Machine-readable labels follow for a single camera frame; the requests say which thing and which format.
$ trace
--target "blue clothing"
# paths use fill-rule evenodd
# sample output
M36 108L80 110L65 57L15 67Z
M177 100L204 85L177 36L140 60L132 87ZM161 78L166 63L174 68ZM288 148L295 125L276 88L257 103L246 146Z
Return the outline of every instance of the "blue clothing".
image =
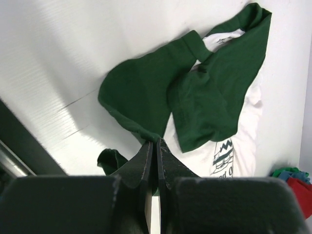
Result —
M289 177L292 178L297 178L300 179L301 181L307 183L307 184L311 184L310 183L310 178L306 177L306 173L305 172L288 172L288 171L283 171L281 172L281 174L278 176L278 178L287 181Z

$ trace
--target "clothing pile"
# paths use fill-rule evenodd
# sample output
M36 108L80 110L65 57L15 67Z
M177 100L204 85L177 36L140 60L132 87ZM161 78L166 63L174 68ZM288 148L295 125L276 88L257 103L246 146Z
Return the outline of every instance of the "clothing pile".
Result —
M201 177L253 176L271 15L251 3L203 39L190 31L122 62L103 81L100 104L138 140L164 138ZM106 149L97 162L109 175L126 161Z
M296 167L285 167L275 170L272 177L286 181L295 194L305 218L312 215L312 185L309 173L302 172Z

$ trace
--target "green fabric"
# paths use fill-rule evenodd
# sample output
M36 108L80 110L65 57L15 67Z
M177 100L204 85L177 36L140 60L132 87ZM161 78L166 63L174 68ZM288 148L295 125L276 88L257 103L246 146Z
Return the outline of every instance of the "green fabric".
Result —
M109 176L128 160L122 156L117 150L105 149L97 158L97 165L103 168L105 174Z
M280 175L282 172L284 172L284 171L293 172L293 173L302 172L301 170L299 170L299 169L296 168L296 167L284 167L284 168L275 170L275 171L273 172L273 174L272 174L272 177L278 178L279 175Z
M270 12L249 4L208 35L237 29L246 33L172 84L168 101L182 152L236 134L245 94L265 58L270 21Z
M122 127L156 143L163 137L171 113L166 94L170 83L210 53L198 33L191 31L116 66L102 83L98 100Z
M246 33L217 52L208 51L195 31L141 58L127 60L109 72L98 100L136 137L156 142L173 112L183 152L208 140L222 141L237 132L248 87L265 58L271 13L247 5L208 35L242 29ZM195 61L198 71L189 72ZM100 165L117 169L113 156Z

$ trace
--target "red clothing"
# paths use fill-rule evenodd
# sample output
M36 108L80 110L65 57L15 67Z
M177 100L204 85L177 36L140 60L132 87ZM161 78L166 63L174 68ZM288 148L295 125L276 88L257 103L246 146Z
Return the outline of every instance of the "red clothing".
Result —
M309 218L312 215L312 184L306 184L292 177L287 180L287 184L296 195L305 218Z

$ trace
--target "printed graphic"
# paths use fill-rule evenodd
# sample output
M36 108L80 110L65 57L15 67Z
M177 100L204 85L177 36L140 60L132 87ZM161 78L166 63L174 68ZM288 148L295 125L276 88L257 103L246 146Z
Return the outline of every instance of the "printed graphic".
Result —
M216 142L214 149L214 171L213 174L218 174L220 178L233 176L233 144L231 140L226 143Z

